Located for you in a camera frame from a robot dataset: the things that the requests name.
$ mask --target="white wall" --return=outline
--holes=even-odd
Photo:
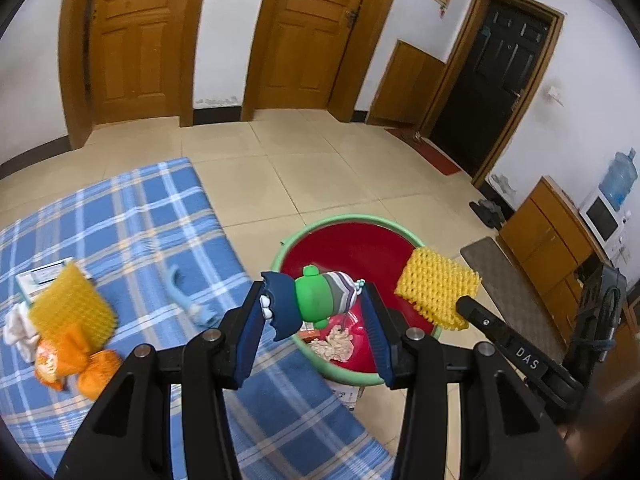
[[[470,2],[451,0],[441,19],[435,0],[394,0],[355,109],[369,110],[398,40],[446,62]]]
[[[193,107],[242,103],[246,71],[262,0],[203,0]]]
[[[25,0],[0,38],[0,164],[66,135],[58,76],[62,0]]]
[[[640,48],[628,29],[589,0],[537,0],[566,14],[554,56],[533,102],[488,181],[517,208],[549,174],[579,204],[604,176],[616,151],[640,150]],[[564,106],[548,98],[554,85]],[[505,176],[513,192],[491,178]],[[623,204],[631,284],[640,278],[640,184]]]

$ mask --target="white cloth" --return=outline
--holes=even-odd
[[[318,357],[325,361],[333,359],[345,363],[353,355],[352,338],[353,336],[349,334],[348,328],[345,328],[344,332],[342,332],[339,325],[334,325],[324,341],[314,339],[309,343],[309,346]]]
[[[23,301],[15,304],[4,318],[2,336],[7,345],[16,345],[26,363],[36,360],[36,347],[40,334],[29,319],[29,307]]]

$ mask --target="baseboard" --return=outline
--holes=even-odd
[[[240,120],[241,106],[196,108],[193,111],[193,126],[198,124],[235,123]]]
[[[374,117],[371,114],[369,115],[369,117],[367,117],[367,124],[373,124],[374,126],[385,126],[387,128],[414,128],[415,130],[417,130],[415,124]]]
[[[363,123],[366,120],[368,113],[369,112],[367,112],[366,110],[354,110],[353,114],[351,115],[351,122]]]
[[[49,142],[45,142],[35,148],[31,148],[20,155],[10,158],[8,161],[0,164],[0,178],[15,173],[16,171],[23,170],[24,168],[47,160],[52,156],[60,155],[71,151],[71,143],[69,143],[69,137],[59,137]]]
[[[509,204],[507,204],[507,201],[502,198],[500,193],[498,193],[493,187],[491,187],[491,184],[489,184],[486,180],[482,181],[482,184],[478,188],[478,191],[482,193],[487,200],[491,200],[492,202],[500,206],[505,220],[511,218],[515,213],[513,208]]]

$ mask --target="wooden door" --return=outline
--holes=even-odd
[[[562,280],[558,283],[543,296],[542,301],[558,327],[562,339],[569,344],[569,338],[574,333],[578,301],[567,281]]]
[[[186,0],[94,0],[89,60],[96,124],[178,114]]]
[[[278,0],[257,108],[325,108],[360,0]]]
[[[527,198],[509,221],[500,229],[500,237],[522,263],[549,238],[553,228],[542,211]]]
[[[548,23],[492,1],[430,136],[475,175],[500,136],[542,52]]]
[[[522,263],[522,268],[540,296],[544,296],[576,267],[574,257],[560,237],[552,236],[542,242]]]

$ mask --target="black door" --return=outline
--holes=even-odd
[[[469,175],[478,172],[527,85],[548,23],[491,2],[430,140]]]

